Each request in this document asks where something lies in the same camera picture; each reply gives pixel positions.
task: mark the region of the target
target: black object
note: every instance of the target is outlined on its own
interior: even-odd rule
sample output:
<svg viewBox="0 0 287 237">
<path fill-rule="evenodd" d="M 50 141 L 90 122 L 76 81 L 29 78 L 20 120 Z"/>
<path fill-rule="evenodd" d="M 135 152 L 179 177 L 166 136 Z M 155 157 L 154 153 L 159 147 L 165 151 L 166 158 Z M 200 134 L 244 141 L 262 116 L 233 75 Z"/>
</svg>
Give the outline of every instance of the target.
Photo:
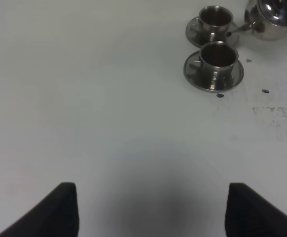
<svg viewBox="0 0 287 237">
<path fill-rule="evenodd" d="M 231 183 L 225 230 L 227 237 L 287 237 L 287 216 L 246 184 Z"/>
<path fill-rule="evenodd" d="M 77 237 L 79 210 L 74 183 L 61 183 L 0 237 Z"/>
</svg>

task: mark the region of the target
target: white tabletop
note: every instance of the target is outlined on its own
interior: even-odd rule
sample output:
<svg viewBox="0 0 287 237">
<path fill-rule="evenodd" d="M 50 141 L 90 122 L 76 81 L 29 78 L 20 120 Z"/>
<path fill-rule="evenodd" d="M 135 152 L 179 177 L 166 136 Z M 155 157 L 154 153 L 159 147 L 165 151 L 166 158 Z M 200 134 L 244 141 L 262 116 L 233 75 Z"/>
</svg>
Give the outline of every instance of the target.
<svg viewBox="0 0 287 237">
<path fill-rule="evenodd" d="M 102 236 L 94 203 L 123 158 L 194 165 L 193 236 L 225 236 L 230 182 L 287 214 L 287 38 L 241 36 L 243 82 L 193 88 L 185 27 L 215 4 L 243 22 L 245 0 L 0 0 L 0 232 L 71 181 L 79 236 Z"/>
</svg>

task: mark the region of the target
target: saucer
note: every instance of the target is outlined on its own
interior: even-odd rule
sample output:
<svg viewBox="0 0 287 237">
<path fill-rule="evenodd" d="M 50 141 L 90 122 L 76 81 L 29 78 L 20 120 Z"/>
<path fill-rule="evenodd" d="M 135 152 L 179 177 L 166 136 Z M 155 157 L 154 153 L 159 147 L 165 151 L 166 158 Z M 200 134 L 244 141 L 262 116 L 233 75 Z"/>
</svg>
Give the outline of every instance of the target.
<svg viewBox="0 0 287 237">
<path fill-rule="evenodd" d="M 238 27 L 237 25 L 232 22 L 229 28 L 229 31 L 233 32 Z M 205 43 L 208 43 L 207 40 L 203 39 L 201 37 L 201 34 L 199 32 L 199 22 L 198 17 L 195 17 L 192 19 L 188 24 L 186 28 L 186 37 L 192 43 L 193 45 L 197 46 L 198 48 L 201 48 Z M 232 34 L 230 37 L 225 40 L 230 46 L 234 46 L 239 39 L 239 34 Z"/>
<path fill-rule="evenodd" d="M 231 77 L 228 81 L 222 83 L 217 81 L 203 80 L 200 69 L 190 65 L 192 62 L 199 61 L 199 55 L 200 51 L 191 54 L 186 59 L 184 64 L 184 75 L 191 85 L 205 91 L 221 92 L 232 89 L 233 87 L 239 85 L 242 81 L 244 77 L 244 68 L 239 60 L 234 64 Z"/>
</svg>

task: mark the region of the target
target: stainless steel teapot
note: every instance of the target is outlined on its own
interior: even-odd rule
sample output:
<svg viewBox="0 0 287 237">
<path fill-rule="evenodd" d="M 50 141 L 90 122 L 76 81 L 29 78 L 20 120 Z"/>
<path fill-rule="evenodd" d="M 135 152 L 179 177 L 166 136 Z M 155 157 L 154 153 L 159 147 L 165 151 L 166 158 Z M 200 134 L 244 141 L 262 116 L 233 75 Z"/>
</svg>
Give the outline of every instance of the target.
<svg viewBox="0 0 287 237">
<path fill-rule="evenodd" d="M 287 0 L 249 0 L 245 24 L 233 32 L 251 32 L 262 40 L 280 40 L 287 36 Z"/>
</svg>

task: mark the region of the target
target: stainless steel cup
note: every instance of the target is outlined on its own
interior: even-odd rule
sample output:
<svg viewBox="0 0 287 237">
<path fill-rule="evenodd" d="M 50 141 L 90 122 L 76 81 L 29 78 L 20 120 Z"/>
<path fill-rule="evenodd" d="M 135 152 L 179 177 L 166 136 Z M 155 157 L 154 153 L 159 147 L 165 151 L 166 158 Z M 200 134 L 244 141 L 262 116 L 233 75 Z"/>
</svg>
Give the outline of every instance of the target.
<svg viewBox="0 0 287 237">
<path fill-rule="evenodd" d="M 231 11 L 221 6 L 207 6 L 199 12 L 199 31 L 206 41 L 226 41 L 232 23 Z"/>
<path fill-rule="evenodd" d="M 204 88 L 223 90 L 232 83 L 231 72 L 238 57 L 238 52 L 227 43 L 208 42 L 200 50 L 200 60 L 190 66 L 200 70 Z"/>
</svg>

